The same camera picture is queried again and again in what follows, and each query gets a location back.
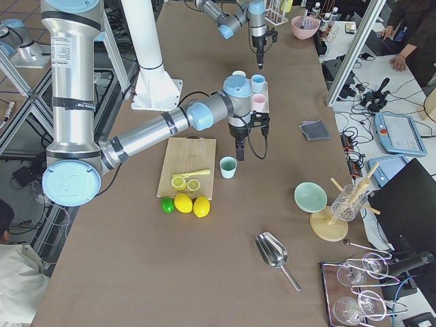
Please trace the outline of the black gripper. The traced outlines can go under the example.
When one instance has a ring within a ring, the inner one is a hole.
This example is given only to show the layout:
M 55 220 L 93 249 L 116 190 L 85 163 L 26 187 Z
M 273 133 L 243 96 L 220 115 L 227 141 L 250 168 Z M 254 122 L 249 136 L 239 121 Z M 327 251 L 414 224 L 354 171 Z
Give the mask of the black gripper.
M 250 112 L 246 116 L 234 115 L 228 119 L 230 135 L 235 138 L 236 159 L 245 159 L 245 138 L 252 129 L 260 129 L 262 135 L 267 138 L 269 134 L 270 116 L 266 112 Z
M 269 29 L 267 27 L 265 33 L 263 33 L 262 35 L 251 36 L 252 44 L 256 49 L 256 61 L 258 69 L 263 69 L 264 66 L 264 53 L 266 52 L 264 47 L 267 45 L 268 38 L 271 38 L 272 41 L 270 46 L 266 50 L 268 50 L 274 43 L 277 42 L 278 31 L 276 31 L 275 28 Z

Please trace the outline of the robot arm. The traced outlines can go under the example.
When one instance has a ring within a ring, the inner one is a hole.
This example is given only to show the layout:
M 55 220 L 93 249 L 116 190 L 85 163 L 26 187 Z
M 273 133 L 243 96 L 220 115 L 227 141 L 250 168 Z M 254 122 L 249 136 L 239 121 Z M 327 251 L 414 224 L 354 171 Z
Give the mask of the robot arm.
M 267 39 L 270 37 L 272 43 L 275 43 L 278 38 L 278 31 L 275 28 L 270 29 L 266 24 L 266 9 L 263 1 L 243 1 L 233 15 L 226 14 L 214 1 L 195 1 L 195 5 L 215 21 L 218 31 L 226 40 L 249 23 L 249 34 L 252 46 L 255 48 L 253 52 L 256 54 L 257 65 L 259 69 L 263 68 Z
M 180 80 L 164 68 L 150 1 L 122 3 L 138 60 L 135 95 L 115 108 L 110 137 L 95 139 L 94 43 L 107 35 L 102 1 L 43 1 L 41 18 L 50 33 L 54 136 L 46 149 L 44 194 L 55 204 L 81 206 L 104 192 L 102 178 L 130 157 L 189 128 L 208 129 L 227 120 L 236 156 L 251 130 L 269 130 L 270 117 L 253 106 L 244 76 L 231 75 L 205 99 L 182 104 Z

